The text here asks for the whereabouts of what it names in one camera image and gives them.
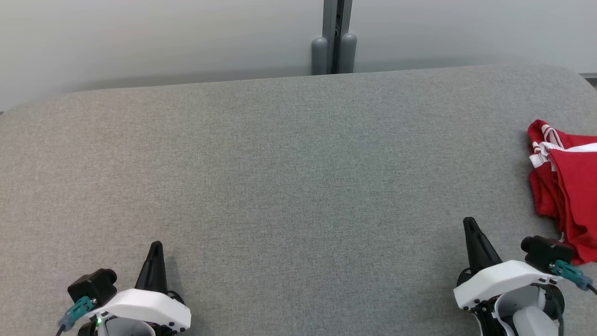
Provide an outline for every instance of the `folded clothing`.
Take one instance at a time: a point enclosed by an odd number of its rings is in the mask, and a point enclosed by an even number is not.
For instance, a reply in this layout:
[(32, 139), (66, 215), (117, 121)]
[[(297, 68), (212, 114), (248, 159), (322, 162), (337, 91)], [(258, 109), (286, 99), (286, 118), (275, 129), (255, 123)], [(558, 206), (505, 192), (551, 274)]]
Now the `folded clothing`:
[(570, 135), (543, 120), (528, 135), (535, 210), (555, 219), (576, 250), (573, 262), (597, 261), (597, 136)]

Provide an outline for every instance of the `teal connector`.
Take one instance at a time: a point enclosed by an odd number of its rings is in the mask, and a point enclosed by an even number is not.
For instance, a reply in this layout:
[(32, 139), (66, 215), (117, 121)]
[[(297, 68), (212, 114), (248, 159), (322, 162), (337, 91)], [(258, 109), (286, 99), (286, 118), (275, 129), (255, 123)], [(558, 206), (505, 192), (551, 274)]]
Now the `teal connector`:
[(88, 297), (82, 297), (77, 300), (77, 302), (64, 313), (64, 316), (58, 322), (58, 326), (64, 326), (64, 328), (62, 328), (64, 331), (71, 330), (75, 325), (75, 322), (91, 311), (96, 304), (94, 301), (95, 299), (90, 299)]
[(568, 279), (576, 284), (576, 287), (583, 291), (590, 290), (593, 286), (593, 279), (583, 275), (578, 268), (570, 265), (567, 262), (557, 260), (554, 264), (549, 266), (549, 269), (555, 274)]

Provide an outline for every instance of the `folded red shirt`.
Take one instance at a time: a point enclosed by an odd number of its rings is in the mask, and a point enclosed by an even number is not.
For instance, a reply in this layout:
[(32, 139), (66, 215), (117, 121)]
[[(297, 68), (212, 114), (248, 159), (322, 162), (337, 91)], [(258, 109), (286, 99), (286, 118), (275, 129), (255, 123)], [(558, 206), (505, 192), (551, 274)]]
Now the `folded red shirt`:
[(570, 135), (543, 120), (528, 135), (535, 210), (555, 218), (576, 264), (597, 261), (597, 136)]

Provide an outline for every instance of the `white wall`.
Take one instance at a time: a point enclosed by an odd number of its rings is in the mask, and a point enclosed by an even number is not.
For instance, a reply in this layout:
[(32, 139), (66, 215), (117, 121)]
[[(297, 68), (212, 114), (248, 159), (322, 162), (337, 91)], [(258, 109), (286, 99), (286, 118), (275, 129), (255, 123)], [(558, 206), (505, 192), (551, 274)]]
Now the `white wall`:
[(323, 0), (0, 0), (0, 111), (48, 94), (310, 73)]
[(597, 72), (595, 0), (353, 0), (355, 72), (537, 62)]

